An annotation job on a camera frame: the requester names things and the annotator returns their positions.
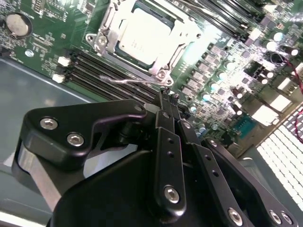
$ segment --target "screw hole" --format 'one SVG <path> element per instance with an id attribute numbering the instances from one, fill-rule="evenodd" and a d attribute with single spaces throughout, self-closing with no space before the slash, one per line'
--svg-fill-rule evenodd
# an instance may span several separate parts
<path id="1" fill-rule="evenodd" d="M 212 173 L 214 176 L 219 177 L 219 174 L 216 171 L 213 170 Z"/>
<path id="2" fill-rule="evenodd" d="M 211 161 L 211 160 L 212 160 L 208 155 L 205 155 L 205 158 L 206 158 L 208 161 Z"/>
<path id="3" fill-rule="evenodd" d="M 174 141 L 173 141 L 171 138 L 168 138 L 167 140 L 168 140 L 168 142 L 169 142 L 170 144 L 173 144 L 173 143 L 174 143 Z"/>
<path id="4" fill-rule="evenodd" d="M 142 111 L 142 108 L 139 107 L 139 106 L 137 106 L 137 105 L 135 105 L 134 108 L 135 108 L 137 111 Z"/>
<path id="5" fill-rule="evenodd" d="M 87 36 L 87 40 L 89 41 L 89 42 L 91 42 L 91 41 L 93 41 L 93 37 L 92 36 Z"/>
<path id="6" fill-rule="evenodd" d="M 175 157 L 174 153 L 172 153 L 171 151 L 167 152 L 167 155 L 168 155 L 169 157 L 171 157 L 171 158 L 174 158 L 174 157 Z"/>

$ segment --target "screw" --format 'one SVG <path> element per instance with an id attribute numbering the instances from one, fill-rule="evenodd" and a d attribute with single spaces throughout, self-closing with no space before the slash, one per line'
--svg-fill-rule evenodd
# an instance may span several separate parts
<path id="1" fill-rule="evenodd" d="M 172 187 L 166 187 L 164 188 L 164 195 L 166 199 L 168 199 L 171 203 L 178 203 L 179 202 L 179 194 L 176 191 L 176 189 Z"/>
<path id="2" fill-rule="evenodd" d="M 165 72 L 163 72 L 163 71 L 159 72 L 159 73 L 158 73 L 158 77 L 159 77 L 160 79 L 165 78 Z"/>
<path id="3" fill-rule="evenodd" d="M 135 105 L 134 108 L 137 110 L 137 111 L 142 111 L 142 108 L 138 105 Z"/>
<path id="4" fill-rule="evenodd" d="M 293 221 L 290 219 L 290 217 L 289 217 L 287 214 L 285 214 L 283 211 L 281 212 L 281 214 L 282 214 L 282 217 L 284 217 L 284 219 L 285 219 L 290 225 L 293 224 Z"/>
<path id="5" fill-rule="evenodd" d="M 189 123 L 184 122 L 183 124 L 184 124 L 185 127 L 187 127 L 188 129 L 190 129 L 190 124 Z"/>
<path id="6" fill-rule="evenodd" d="M 32 50 L 26 50 L 24 54 L 29 58 L 32 58 L 35 55 Z"/>
<path id="7" fill-rule="evenodd" d="M 170 116 L 167 112 L 163 112 L 163 116 L 166 117 L 166 118 L 170 118 Z"/>
<path id="8" fill-rule="evenodd" d="M 237 226 L 242 226 L 243 225 L 243 220 L 240 216 L 240 214 L 233 208 L 228 209 L 228 214 L 231 220 L 237 225 Z"/>
<path id="9" fill-rule="evenodd" d="M 75 147 L 80 147 L 84 143 L 84 138 L 76 133 L 67 136 L 67 142 Z"/>
<path id="10" fill-rule="evenodd" d="M 279 217 L 275 212 L 273 212 L 272 210 L 270 211 L 270 215 L 271 215 L 272 219 L 273 219 L 277 224 L 280 225 L 280 224 L 282 223 L 280 217 Z"/>
<path id="11" fill-rule="evenodd" d="M 106 44 L 107 44 L 107 39 L 106 39 L 106 37 L 101 36 L 101 37 L 98 39 L 98 43 L 99 43 L 101 46 L 106 45 Z"/>
<path id="12" fill-rule="evenodd" d="M 213 141 L 213 140 L 211 140 L 210 143 L 211 143 L 214 147 L 217 147 L 217 146 L 218 146 L 218 144 L 216 144 L 215 141 Z"/>
<path id="13" fill-rule="evenodd" d="M 58 127 L 58 122 L 52 118 L 43 118 L 40 121 L 40 126 L 47 130 L 54 130 Z"/>

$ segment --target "green circuit board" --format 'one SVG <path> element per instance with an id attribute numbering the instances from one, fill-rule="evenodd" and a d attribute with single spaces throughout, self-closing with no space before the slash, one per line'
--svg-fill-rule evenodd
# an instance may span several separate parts
<path id="1" fill-rule="evenodd" d="M 228 9 L 223 0 L 213 2 Z M 238 2 L 248 11 L 260 12 L 260 7 L 256 7 L 252 3 L 243 0 Z M 260 31 L 260 34 L 256 39 L 254 38 L 251 44 L 240 42 L 220 30 L 205 17 L 202 17 L 197 10 L 194 10 L 195 8 L 191 7 L 190 1 L 171 0 L 171 3 L 195 18 L 201 29 L 201 37 L 187 47 L 171 73 L 174 80 L 171 91 L 180 95 L 180 104 L 188 106 L 189 111 L 190 106 L 195 106 L 195 111 L 191 112 L 190 120 L 197 129 L 201 123 L 205 124 L 206 131 L 203 132 L 205 136 L 221 138 L 227 131 L 233 136 L 245 139 L 249 131 L 259 122 L 252 119 L 248 114 L 249 111 L 245 109 L 242 115 L 235 115 L 235 111 L 231 108 L 231 102 L 235 101 L 235 99 L 231 100 L 231 97 L 234 97 L 232 89 L 239 88 L 243 91 L 243 98 L 238 100 L 241 105 L 245 105 L 245 102 L 248 102 L 252 97 L 262 99 L 260 94 L 265 87 L 271 87 L 278 91 L 277 88 L 281 81 L 289 77 L 291 71 L 287 72 L 285 67 L 270 61 L 263 61 L 264 54 L 266 54 L 264 42 L 272 40 L 273 34 L 282 33 L 283 39 L 279 41 L 280 44 L 296 49 L 301 48 L 303 42 L 301 38 L 303 33 L 303 16 L 301 14 L 303 2 L 301 0 L 263 2 L 262 13 L 269 18 L 269 23 L 266 24 L 247 20 L 236 11 L 229 9 L 235 18 L 246 22 L 249 27 L 248 32 L 254 29 Z M 126 69 L 97 56 L 93 48 L 85 41 L 86 34 L 98 31 L 108 4 L 107 0 L 0 0 L 0 15 L 3 20 L 9 13 L 22 13 L 30 19 L 33 29 L 31 36 L 16 39 L 11 36 L 10 31 L 3 24 L 0 28 L 0 46 L 11 50 L 10 58 L 49 78 L 57 72 L 58 59 L 64 55 L 66 50 L 82 51 L 127 74 Z M 212 52 L 210 44 L 216 46 L 220 53 Z M 32 56 L 26 55 L 27 51 L 31 51 Z M 292 57 L 298 64 L 301 62 L 300 58 L 300 55 Z M 265 85 L 245 72 L 245 69 L 249 68 L 251 63 L 255 61 L 262 61 L 262 64 L 275 74 Z M 235 69 L 226 70 L 227 62 L 234 62 Z M 201 63 L 207 65 L 211 70 L 202 71 Z M 224 80 L 217 76 L 221 71 L 227 74 Z M 204 76 L 204 79 L 198 82 L 198 87 L 190 86 L 194 72 L 199 72 Z M 211 83 L 216 83 L 219 89 L 212 90 Z M 107 100 L 106 97 L 94 92 L 93 89 L 88 89 L 88 87 L 72 80 L 66 81 L 65 85 L 96 101 Z M 147 86 L 154 91 L 160 89 L 160 86 Z M 279 93 L 288 97 L 296 88 L 294 86 L 293 88 L 288 86 L 288 89 L 291 90 L 285 88 L 279 90 Z M 205 93 L 210 95 L 210 100 L 203 99 L 202 94 Z"/>

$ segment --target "ram slot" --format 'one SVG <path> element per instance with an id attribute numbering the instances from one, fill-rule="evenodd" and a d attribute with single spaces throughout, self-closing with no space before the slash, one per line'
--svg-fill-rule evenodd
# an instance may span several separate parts
<path id="1" fill-rule="evenodd" d="M 137 89 L 131 87 L 128 84 L 108 84 L 106 82 L 101 81 L 98 76 L 100 74 L 103 74 L 103 72 L 100 69 L 91 66 L 87 62 L 80 61 L 75 66 L 75 68 L 85 72 L 87 74 L 87 79 L 95 81 L 96 83 L 102 85 L 102 87 L 107 87 L 112 92 L 119 92 L 120 94 L 126 93 L 127 96 L 125 96 L 124 98 L 134 96 L 138 97 L 139 99 L 145 102 L 152 101 L 152 99 L 148 95 L 138 91 Z"/>
<path id="2" fill-rule="evenodd" d="M 234 0 L 223 0 L 229 7 L 240 14 L 242 17 L 253 20 L 255 22 L 260 22 L 260 14 L 257 12 L 250 12 L 245 7 L 243 7 L 239 2 Z"/>
<path id="3" fill-rule="evenodd" d="M 204 12 L 201 12 L 201 11 L 197 10 L 196 8 L 194 8 L 194 7 L 191 7 L 191 6 L 187 6 L 187 7 L 190 8 L 194 13 L 198 14 L 203 19 L 205 19 L 208 22 L 210 22 L 216 28 L 218 28 L 219 30 L 221 30 L 222 32 L 224 32 L 225 34 L 227 34 L 228 36 L 233 37 L 235 39 L 238 39 L 237 37 L 240 36 L 239 32 L 233 30 L 231 27 L 229 27 L 227 24 L 223 23 L 219 19 L 217 19 L 215 17 L 212 17 L 210 15 L 207 15 Z"/>
<path id="4" fill-rule="evenodd" d="M 87 64 L 93 64 L 97 69 L 99 69 L 103 74 L 109 76 L 112 79 L 129 79 L 129 76 L 125 75 L 124 73 L 120 72 L 117 69 L 114 69 L 112 67 L 110 67 L 109 65 L 101 62 L 98 59 L 95 59 L 92 56 L 89 56 L 87 54 L 81 54 L 80 56 L 78 56 L 78 61 L 83 61 Z M 149 96 L 156 96 L 157 95 L 157 91 L 152 89 L 149 86 L 146 86 L 144 84 L 138 83 L 138 84 L 129 84 L 129 86 L 134 87 L 135 89 L 144 92 L 146 94 L 148 94 Z"/>
<path id="5" fill-rule="evenodd" d="M 240 19 L 236 18 L 232 13 L 228 12 L 221 5 L 216 2 L 212 2 L 210 0 L 198 0 L 198 4 L 208 8 L 209 10 L 217 13 L 220 17 L 222 17 L 226 22 L 230 23 L 235 28 L 242 28 L 241 25 L 244 24 Z"/>

